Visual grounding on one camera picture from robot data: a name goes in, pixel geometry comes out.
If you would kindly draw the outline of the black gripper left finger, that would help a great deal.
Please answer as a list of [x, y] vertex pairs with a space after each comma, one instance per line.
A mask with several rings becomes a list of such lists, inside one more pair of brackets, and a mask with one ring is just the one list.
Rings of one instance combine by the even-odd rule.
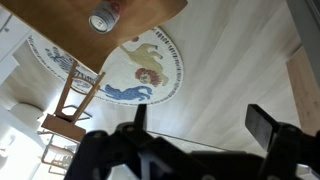
[[140, 180], [182, 180], [185, 153], [145, 130], [147, 105], [140, 104], [133, 122], [121, 123], [115, 132], [87, 133], [64, 180], [106, 180], [112, 168], [125, 165]]

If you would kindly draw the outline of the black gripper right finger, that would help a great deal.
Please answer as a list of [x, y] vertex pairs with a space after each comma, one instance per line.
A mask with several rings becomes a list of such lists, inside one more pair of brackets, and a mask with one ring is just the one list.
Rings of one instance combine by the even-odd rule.
[[262, 180], [300, 180], [297, 165], [306, 165], [320, 176], [320, 134], [276, 121], [257, 104], [247, 106], [245, 127], [267, 152], [259, 176]]

